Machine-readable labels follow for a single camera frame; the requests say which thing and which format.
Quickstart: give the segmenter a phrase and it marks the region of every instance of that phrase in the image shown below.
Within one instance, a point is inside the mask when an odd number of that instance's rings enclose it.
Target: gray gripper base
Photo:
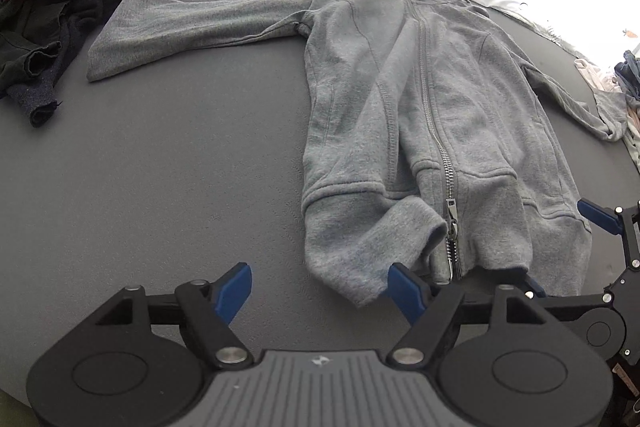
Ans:
[[[470,427],[424,375],[383,365],[375,351],[267,351],[221,373],[172,427]]]

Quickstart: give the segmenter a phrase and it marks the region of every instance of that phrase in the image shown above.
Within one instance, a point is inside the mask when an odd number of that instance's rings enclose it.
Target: gray hoodie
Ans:
[[[579,293],[591,231],[534,89],[602,140],[622,94],[576,102],[468,0],[124,0],[89,50],[90,81],[194,48],[306,38],[305,258],[356,305],[395,261],[448,282],[522,268]]]

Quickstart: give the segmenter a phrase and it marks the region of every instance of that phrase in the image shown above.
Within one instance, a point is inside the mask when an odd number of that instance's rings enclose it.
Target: metal screw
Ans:
[[[247,356],[248,353],[242,347],[223,347],[216,352],[216,358],[223,363],[244,362]]]
[[[424,354],[415,347],[401,347],[396,349],[392,356],[396,362],[403,365],[412,365],[424,360]]]

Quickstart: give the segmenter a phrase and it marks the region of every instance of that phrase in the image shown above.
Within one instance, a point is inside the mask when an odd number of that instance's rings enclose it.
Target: zipper slider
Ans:
[[[458,238],[458,208],[456,200],[447,200],[447,210],[449,211],[449,233],[447,233],[447,239],[455,241]]]

